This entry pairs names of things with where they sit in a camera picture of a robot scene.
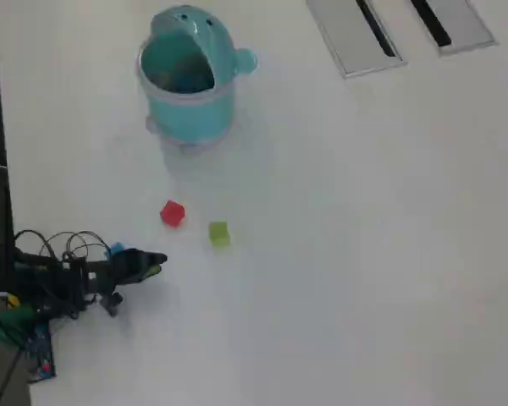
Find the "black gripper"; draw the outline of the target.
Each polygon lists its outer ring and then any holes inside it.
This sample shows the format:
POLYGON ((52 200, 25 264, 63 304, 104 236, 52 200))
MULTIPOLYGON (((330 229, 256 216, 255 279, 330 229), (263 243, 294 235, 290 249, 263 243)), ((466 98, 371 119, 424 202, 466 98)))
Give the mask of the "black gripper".
POLYGON ((110 295, 117 286, 140 283, 156 276, 167 260, 163 253, 127 249, 106 261, 90 261, 87 263, 89 291, 110 295))

